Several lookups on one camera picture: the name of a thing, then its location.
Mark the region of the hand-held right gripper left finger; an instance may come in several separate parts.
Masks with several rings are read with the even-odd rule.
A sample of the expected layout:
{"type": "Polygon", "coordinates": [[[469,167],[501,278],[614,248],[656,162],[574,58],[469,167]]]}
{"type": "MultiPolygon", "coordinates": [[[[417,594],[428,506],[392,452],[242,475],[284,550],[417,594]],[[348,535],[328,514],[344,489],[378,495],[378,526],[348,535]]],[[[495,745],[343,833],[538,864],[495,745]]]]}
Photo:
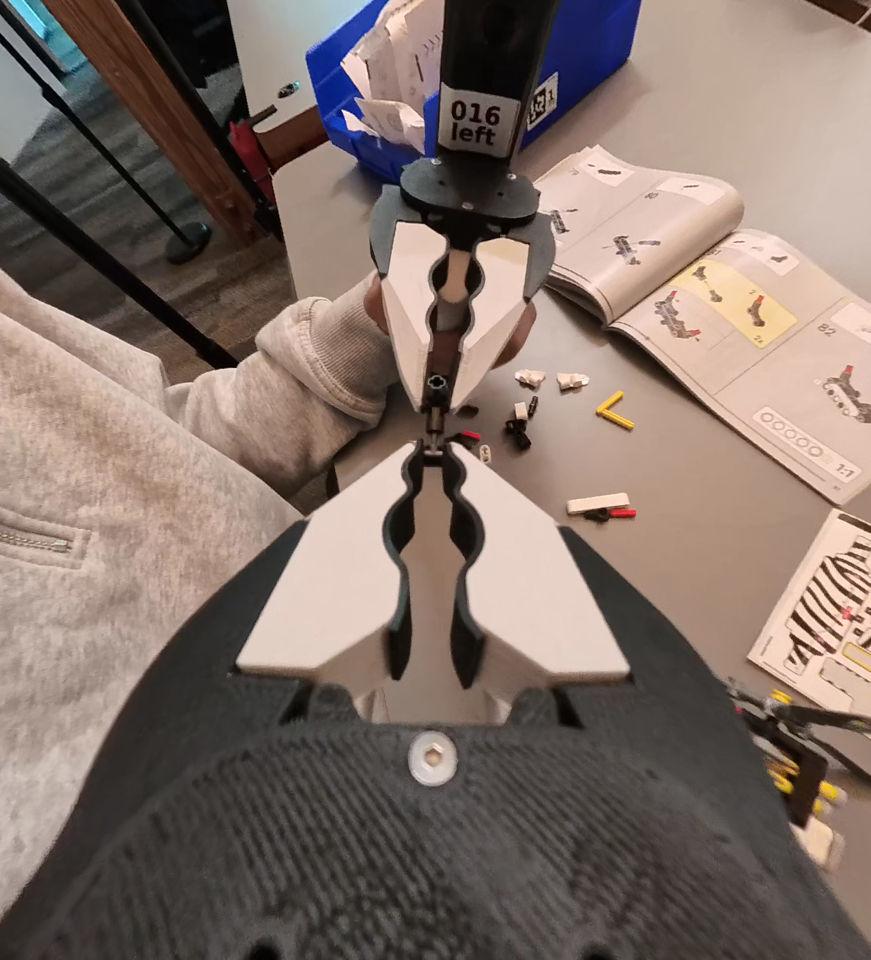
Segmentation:
{"type": "Polygon", "coordinates": [[[406,443],[298,525],[298,539],[237,655],[246,675],[335,685],[367,721],[412,646],[409,574],[424,443],[406,443]]]}

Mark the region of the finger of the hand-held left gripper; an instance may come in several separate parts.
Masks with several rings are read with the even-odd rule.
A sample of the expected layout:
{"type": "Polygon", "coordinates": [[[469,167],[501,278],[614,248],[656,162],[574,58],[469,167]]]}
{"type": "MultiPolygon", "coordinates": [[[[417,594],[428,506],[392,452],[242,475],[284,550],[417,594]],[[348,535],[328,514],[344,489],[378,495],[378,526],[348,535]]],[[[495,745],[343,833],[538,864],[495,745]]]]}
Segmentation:
{"type": "Polygon", "coordinates": [[[479,284],[469,298],[470,323],[458,348],[450,410],[468,402],[510,342],[526,308],[530,244],[500,237],[477,244],[479,284]]]}
{"type": "Polygon", "coordinates": [[[433,273],[448,254],[447,238],[421,222],[397,222],[389,267],[381,274],[383,309],[399,377],[420,412],[433,349],[431,316],[438,301],[433,273]]]}

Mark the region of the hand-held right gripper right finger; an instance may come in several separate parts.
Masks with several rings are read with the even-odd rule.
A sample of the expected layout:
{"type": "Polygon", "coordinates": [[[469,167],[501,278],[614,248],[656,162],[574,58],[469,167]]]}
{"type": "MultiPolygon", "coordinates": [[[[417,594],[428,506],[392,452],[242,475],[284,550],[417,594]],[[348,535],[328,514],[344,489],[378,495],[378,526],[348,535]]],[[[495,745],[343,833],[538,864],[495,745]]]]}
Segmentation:
{"type": "Polygon", "coordinates": [[[450,539],[462,557],[450,650],[488,722],[504,723],[527,690],[616,685],[631,678],[562,527],[460,444],[442,454],[450,539]]]}

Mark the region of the small black lego connector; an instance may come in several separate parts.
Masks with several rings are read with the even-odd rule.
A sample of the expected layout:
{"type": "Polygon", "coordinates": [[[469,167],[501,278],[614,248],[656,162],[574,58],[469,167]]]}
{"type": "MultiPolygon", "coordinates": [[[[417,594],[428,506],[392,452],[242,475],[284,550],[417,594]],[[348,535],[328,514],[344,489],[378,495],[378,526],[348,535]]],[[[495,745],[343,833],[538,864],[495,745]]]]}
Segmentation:
{"type": "Polygon", "coordinates": [[[431,374],[423,390],[422,412],[425,415],[424,440],[428,450],[440,450],[445,421],[449,412],[450,384],[443,374],[431,374]]]}

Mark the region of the person's left forearm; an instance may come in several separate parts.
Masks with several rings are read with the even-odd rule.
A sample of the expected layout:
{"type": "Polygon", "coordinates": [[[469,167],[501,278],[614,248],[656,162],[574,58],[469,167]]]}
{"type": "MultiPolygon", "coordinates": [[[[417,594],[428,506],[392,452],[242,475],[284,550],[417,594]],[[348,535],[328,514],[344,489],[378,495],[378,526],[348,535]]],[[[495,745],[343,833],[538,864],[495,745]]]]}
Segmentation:
{"type": "Polygon", "coordinates": [[[376,426],[398,378],[371,274],[336,299],[286,307],[237,366],[165,391],[172,418],[250,473],[313,472],[376,426]]]}

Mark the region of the lego instruction booklet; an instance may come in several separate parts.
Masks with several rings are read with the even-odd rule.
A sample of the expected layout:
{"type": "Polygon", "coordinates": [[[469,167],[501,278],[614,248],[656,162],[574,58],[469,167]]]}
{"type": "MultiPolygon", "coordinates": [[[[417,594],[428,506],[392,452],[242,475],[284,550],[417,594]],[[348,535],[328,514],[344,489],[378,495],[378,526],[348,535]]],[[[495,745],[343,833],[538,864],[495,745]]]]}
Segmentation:
{"type": "Polygon", "coordinates": [[[549,289],[836,506],[871,486],[871,304],[729,183],[575,152],[535,182],[549,289]]]}

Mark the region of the lego helicopter model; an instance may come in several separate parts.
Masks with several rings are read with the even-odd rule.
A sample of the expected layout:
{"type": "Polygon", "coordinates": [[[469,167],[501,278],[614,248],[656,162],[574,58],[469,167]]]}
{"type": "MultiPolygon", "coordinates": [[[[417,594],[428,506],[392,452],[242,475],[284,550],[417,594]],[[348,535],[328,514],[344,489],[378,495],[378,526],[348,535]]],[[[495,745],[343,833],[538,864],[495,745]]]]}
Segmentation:
{"type": "Polygon", "coordinates": [[[733,678],[721,683],[762,754],[765,772],[782,798],[796,841],[817,867],[833,872],[840,863],[845,840],[827,819],[832,810],[848,801],[849,795],[829,779],[830,764],[835,762],[868,788],[871,774],[820,738],[816,728],[871,737],[871,717],[798,705],[781,691],[760,698],[743,690],[733,678]]]}

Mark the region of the person's left hand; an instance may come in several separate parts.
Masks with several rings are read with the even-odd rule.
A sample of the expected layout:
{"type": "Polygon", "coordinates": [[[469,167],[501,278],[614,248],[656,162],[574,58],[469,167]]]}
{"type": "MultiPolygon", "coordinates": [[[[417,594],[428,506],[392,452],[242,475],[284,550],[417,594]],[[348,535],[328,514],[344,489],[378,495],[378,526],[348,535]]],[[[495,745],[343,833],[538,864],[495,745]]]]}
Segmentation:
{"type": "MultiPolygon", "coordinates": [[[[364,310],[381,332],[388,335],[390,331],[384,309],[381,279],[379,275],[373,271],[370,273],[368,280],[369,285],[362,301],[364,310]]],[[[511,362],[522,351],[537,317],[538,312],[536,305],[533,302],[526,304],[511,336],[494,361],[494,369],[511,362]]],[[[441,375],[453,373],[457,363],[457,355],[462,337],[463,329],[461,326],[451,330],[437,330],[433,333],[431,351],[429,352],[429,373],[441,375]]]]}

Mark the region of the crumpled white paper bags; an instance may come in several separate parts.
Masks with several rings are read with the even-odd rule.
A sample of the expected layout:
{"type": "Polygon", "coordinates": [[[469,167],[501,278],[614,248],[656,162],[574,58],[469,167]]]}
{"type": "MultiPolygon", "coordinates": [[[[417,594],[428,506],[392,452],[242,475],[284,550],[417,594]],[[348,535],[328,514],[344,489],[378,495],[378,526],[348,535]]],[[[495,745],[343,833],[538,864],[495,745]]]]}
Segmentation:
{"type": "Polygon", "coordinates": [[[443,1],[389,1],[341,61],[357,89],[347,132],[426,153],[425,104],[437,93],[443,1]]]}

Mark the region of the blue plastic bin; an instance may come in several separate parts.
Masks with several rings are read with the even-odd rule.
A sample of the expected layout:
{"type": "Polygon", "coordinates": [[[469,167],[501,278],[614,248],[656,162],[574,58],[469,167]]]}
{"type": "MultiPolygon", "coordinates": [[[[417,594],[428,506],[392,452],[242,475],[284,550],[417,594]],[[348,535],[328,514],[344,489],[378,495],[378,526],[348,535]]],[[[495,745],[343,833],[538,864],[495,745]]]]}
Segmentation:
{"type": "MultiPolygon", "coordinates": [[[[382,183],[396,185],[402,169],[417,160],[419,152],[351,130],[344,117],[344,111],[355,112],[357,96],[357,86],[343,67],[344,55],[370,30],[383,7],[383,1],[366,3],[315,43],[306,53],[306,63],[330,142],[382,183]]],[[[522,148],[538,140],[624,65],[632,54],[640,9],[639,1],[561,2],[526,115],[522,148]]]]}

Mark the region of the black floor stand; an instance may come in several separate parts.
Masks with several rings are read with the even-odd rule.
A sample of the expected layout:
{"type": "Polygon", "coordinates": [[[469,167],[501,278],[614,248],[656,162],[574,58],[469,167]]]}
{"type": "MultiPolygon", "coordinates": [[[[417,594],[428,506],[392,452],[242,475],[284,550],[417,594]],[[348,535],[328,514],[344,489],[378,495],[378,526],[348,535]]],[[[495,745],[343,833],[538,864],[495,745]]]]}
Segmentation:
{"type": "Polygon", "coordinates": [[[170,236],[165,244],[166,261],[172,266],[181,266],[199,257],[212,239],[210,226],[204,222],[176,222],[83,122],[48,80],[48,76],[51,76],[56,85],[61,87],[67,71],[46,42],[45,34],[34,29],[31,21],[14,2],[0,1],[0,47],[35,83],[45,102],[62,114],[69,125],[168,228],[170,236]]]}

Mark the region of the grey sweatshirt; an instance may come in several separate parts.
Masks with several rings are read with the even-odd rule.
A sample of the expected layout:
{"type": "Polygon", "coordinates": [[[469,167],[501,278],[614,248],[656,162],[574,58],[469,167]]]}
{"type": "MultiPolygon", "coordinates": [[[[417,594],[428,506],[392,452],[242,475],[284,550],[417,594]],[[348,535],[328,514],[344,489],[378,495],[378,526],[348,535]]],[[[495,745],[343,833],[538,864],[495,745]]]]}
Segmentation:
{"type": "Polygon", "coordinates": [[[0,269],[0,919],[131,690],[330,460],[273,485],[178,424],[172,387],[0,269]]]}

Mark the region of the zebra striped sticker sheet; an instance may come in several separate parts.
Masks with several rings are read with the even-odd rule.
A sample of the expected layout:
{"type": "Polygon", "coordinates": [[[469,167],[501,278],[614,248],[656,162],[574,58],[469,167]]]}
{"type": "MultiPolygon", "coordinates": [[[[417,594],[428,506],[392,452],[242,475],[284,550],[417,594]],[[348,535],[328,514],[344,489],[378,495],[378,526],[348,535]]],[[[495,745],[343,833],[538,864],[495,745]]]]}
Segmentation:
{"type": "Polygon", "coordinates": [[[811,704],[871,718],[871,523],[831,511],[748,659],[811,704]]]}

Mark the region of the wooden post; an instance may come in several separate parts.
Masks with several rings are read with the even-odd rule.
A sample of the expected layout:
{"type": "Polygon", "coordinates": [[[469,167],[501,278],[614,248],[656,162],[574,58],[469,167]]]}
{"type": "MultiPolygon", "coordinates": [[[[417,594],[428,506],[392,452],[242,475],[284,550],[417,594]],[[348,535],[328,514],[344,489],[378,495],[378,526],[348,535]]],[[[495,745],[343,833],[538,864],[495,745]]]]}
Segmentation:
{"type": "Polygon", "coordinates": [[[256,184],[139,2],[44,5],[237,246],[282,236],[274,201],[256,184]]]}

